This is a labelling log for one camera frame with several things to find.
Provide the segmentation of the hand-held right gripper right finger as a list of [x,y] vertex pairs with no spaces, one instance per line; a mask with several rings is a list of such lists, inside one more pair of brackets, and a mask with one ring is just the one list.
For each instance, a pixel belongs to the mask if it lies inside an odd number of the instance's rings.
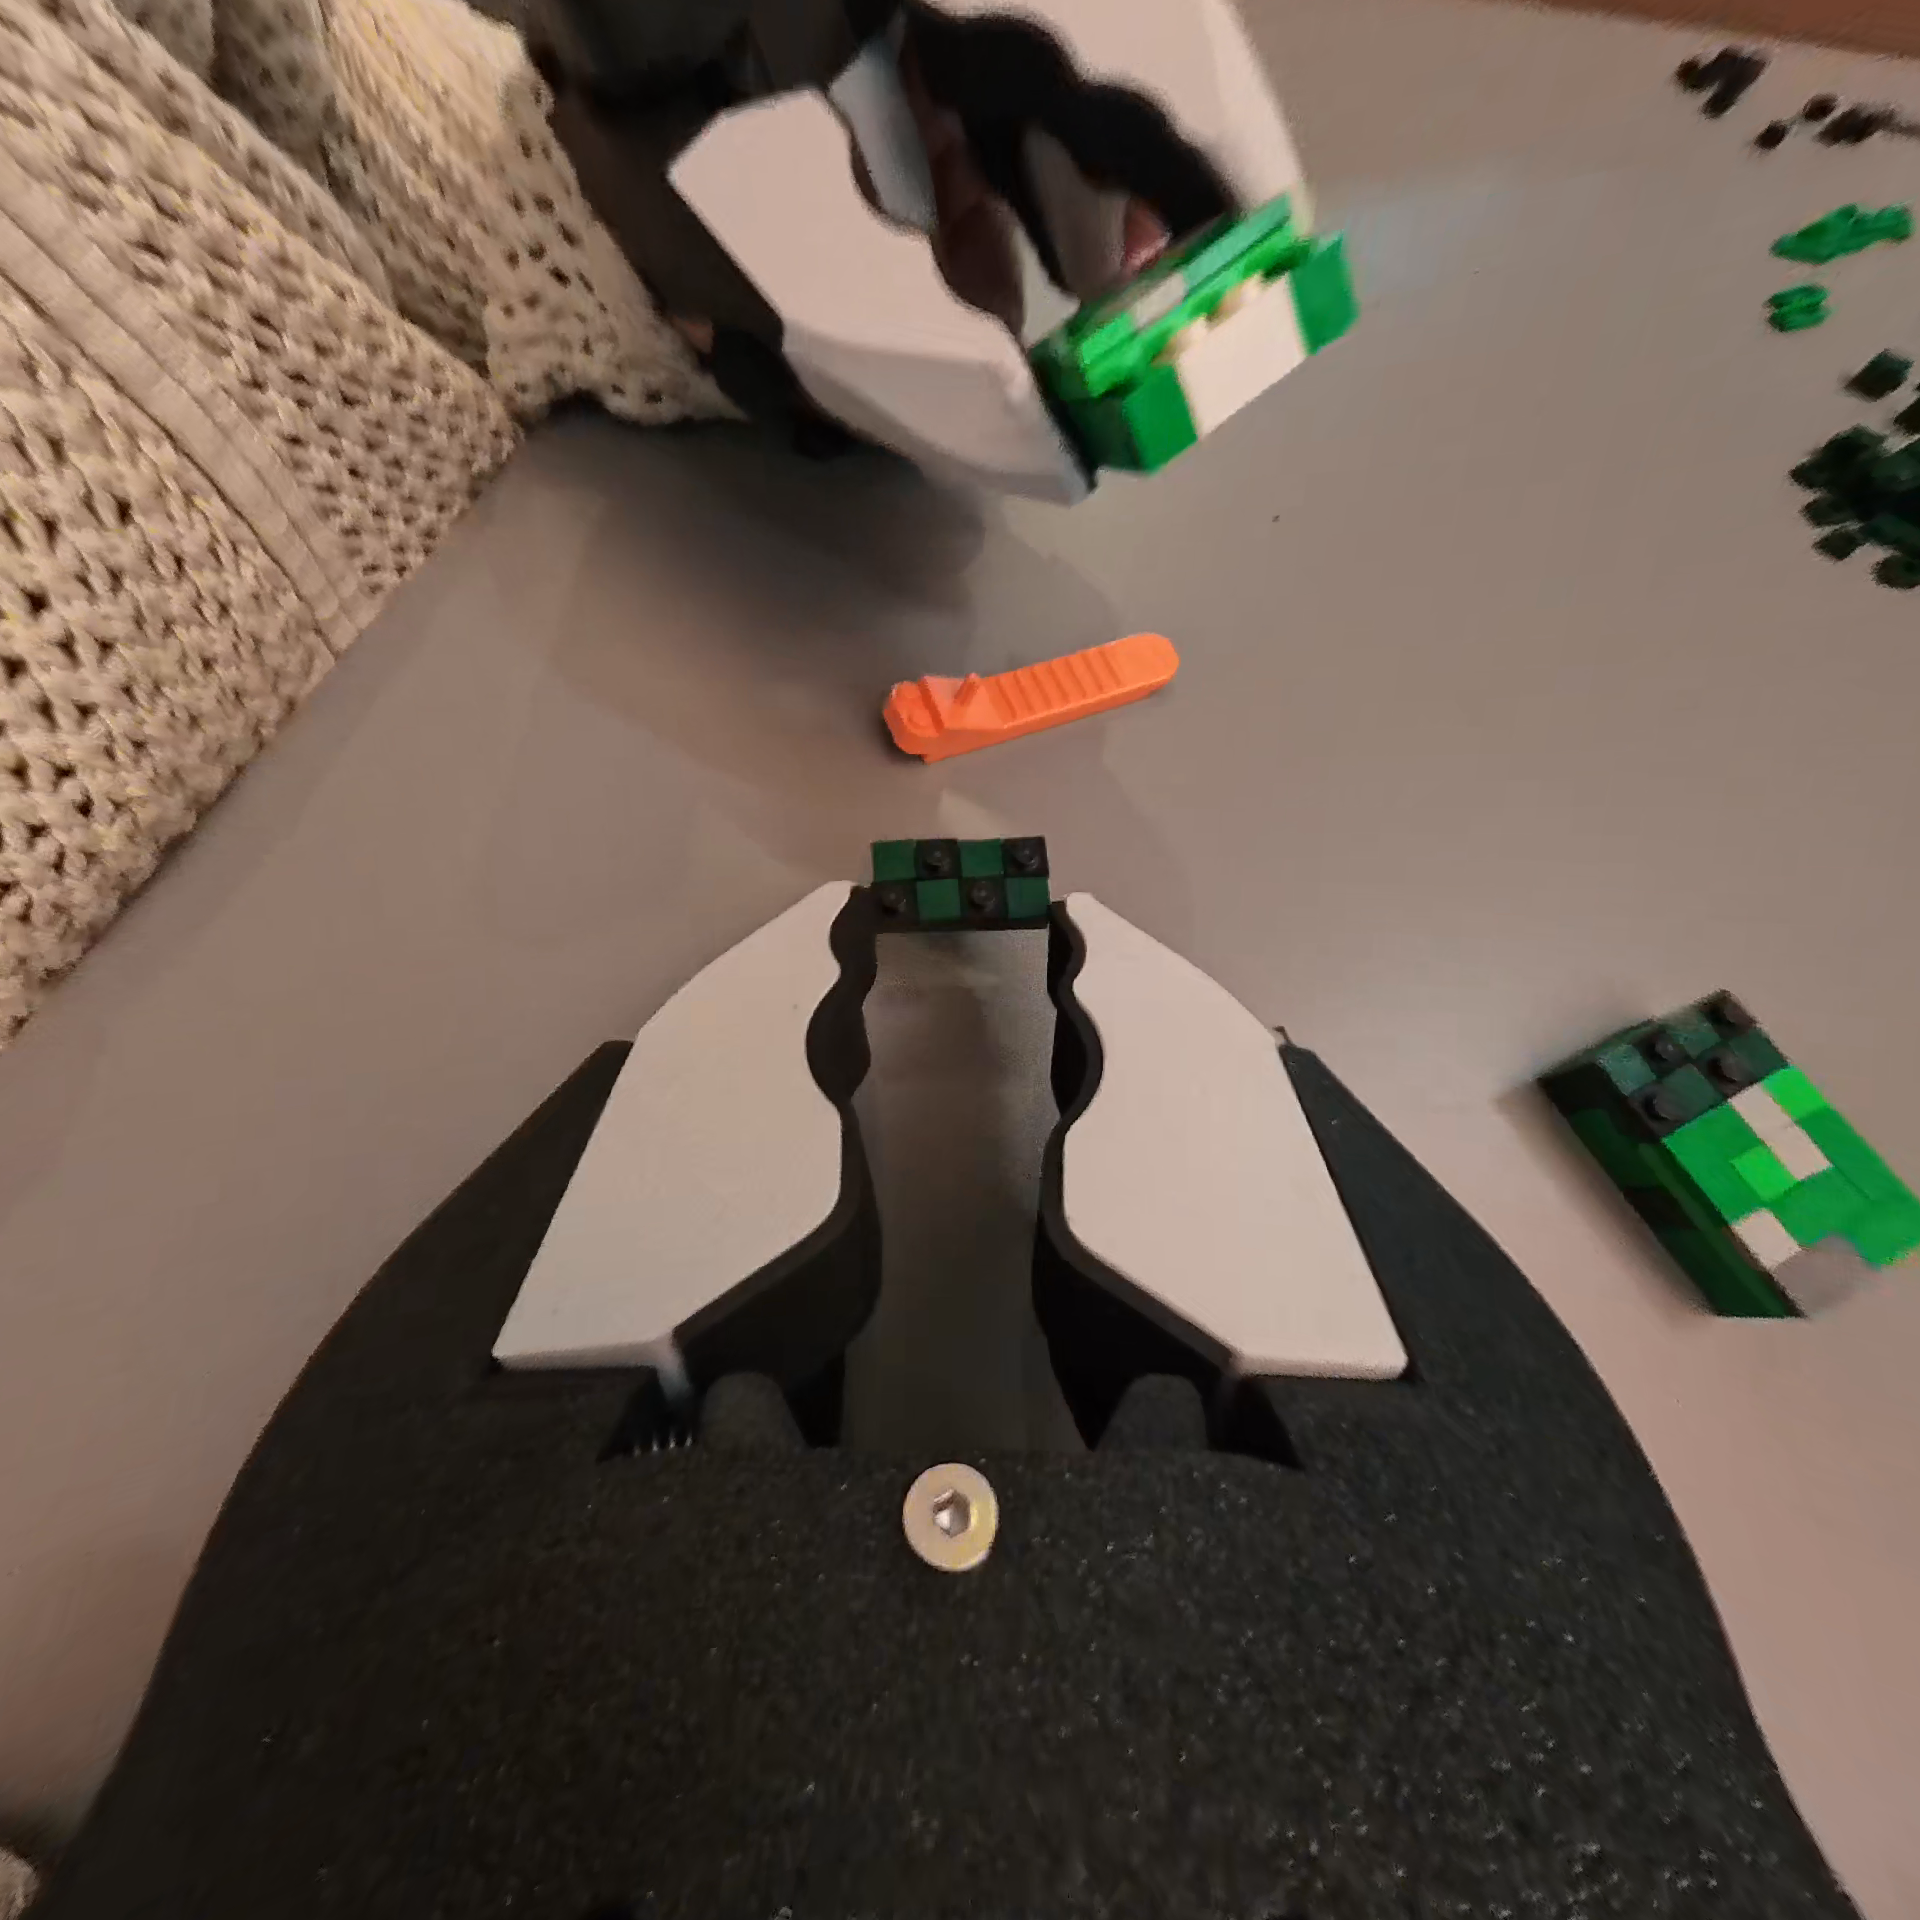
[[1048,996],[1058,1116],[1032,1298],[1082,1439],[1171,1378],[1207,1441],[1281,1453],[1266,1382],[1407,1380],[1281,1034],[1093,896],[1049,911]]

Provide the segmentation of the row of small black pieces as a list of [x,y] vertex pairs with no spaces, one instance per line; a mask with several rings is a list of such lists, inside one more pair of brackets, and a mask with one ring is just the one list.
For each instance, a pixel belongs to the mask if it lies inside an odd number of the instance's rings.
[[[1721,121],[1740,106],[1768,66],[1769,60],[1759,50],[1721,46],[1680,62],[1671,78],[1680,92],[1696,97],[1703,117]],[[1768,118],[1746,143],[1759,152],[1776,152],[1796,137],[1810,137],[1826,149],[1858,149],[1877,137],[1916,143],[1919,118],[1892,103],[1845,103],[1831,92],[1817,92],[1794,112]]]

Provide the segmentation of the green white lego assembly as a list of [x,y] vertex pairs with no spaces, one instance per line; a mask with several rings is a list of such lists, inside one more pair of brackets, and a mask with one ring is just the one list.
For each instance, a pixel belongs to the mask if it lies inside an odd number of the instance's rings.
[[1287,196],[1194,230],[1026,352],[1093,473],[1157,473],[1355,325],[1339,228]]

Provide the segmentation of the green cube lego model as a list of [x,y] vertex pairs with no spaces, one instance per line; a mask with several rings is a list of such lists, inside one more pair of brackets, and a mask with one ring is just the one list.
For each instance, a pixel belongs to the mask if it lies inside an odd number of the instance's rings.
[[1812,1317],[1916,1255],[1916,1190],[1731,992],[1535,1086],[1717,1317]]

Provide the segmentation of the orange brick separator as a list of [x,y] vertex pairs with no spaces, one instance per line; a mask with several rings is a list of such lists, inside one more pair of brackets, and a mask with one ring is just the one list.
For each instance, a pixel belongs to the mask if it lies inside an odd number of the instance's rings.
[[1136,632],[1000,673],[900,681],[880,721],[904,753],[947,761],[1141,704],[1180,666],[1167,634]]

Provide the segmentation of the person's left forearm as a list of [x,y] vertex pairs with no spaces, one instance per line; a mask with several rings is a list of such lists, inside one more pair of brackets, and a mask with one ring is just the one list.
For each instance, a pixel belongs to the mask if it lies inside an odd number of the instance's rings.
[[736,421],[589,210],[508,25],[453,1],[321,5],[353,212],[400,313],[519,424],[595,400],[639,424]]

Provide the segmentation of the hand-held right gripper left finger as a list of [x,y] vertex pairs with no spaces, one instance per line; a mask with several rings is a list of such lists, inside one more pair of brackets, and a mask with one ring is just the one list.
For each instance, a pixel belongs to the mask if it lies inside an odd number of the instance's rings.
[[829,879],[715,956],[636,1032],[491,1349],[505,1370],[632,1370],[692,1412],[763,1375],[843,1436],[880,1295],[855,1095],[877,922]]

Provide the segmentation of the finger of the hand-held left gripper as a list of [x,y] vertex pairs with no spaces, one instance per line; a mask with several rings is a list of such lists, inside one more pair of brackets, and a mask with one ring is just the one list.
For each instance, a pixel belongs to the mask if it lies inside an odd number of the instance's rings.
[[953,293],[923,233],[868,201],[852,135],[818,89],[713,117],[668,176],[773,305],[802,391],[842,424],[953,485],[1091,494],[1020,337]]
[[1103,295],[1127,274],[1132,207],[1181,241],[1309,185],[1234,5],[943,1],[906,9],[906,48],[1045,274]]

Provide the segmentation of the dark green lego plate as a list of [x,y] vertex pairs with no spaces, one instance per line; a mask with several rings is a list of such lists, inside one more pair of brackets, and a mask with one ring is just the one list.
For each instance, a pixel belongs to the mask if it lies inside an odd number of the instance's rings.
[[882,929],[1032,929],[1052,909],[1041,834],[871,842],[871,911]]

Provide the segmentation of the pile of dark green bricks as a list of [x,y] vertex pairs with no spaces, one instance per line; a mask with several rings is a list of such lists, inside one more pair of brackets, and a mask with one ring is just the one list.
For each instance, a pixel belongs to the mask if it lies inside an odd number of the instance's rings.
[[1800,519],[1825,561],[1861,559],[1874,584],[1919,591],[1916,360],[1877,352],[1842,391],[1853,400],[1891,401],[1891,414],[1845,424],[1787,471]]

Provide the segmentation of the pile of bright green bricks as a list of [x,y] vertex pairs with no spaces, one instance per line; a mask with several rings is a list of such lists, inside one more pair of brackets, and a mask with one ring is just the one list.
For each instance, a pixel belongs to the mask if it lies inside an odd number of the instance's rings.
[[1825,274],[1845,258],[1904,245],[1913,233],[1913,205],[1896,201],[1882,207],[1842,204],[1810,224],[1778,236],[1768,255],[1800,269],[1800,278],[1768,295],[1768,327],[1792,333],[1825,325],[1831,313],[1831,289]]

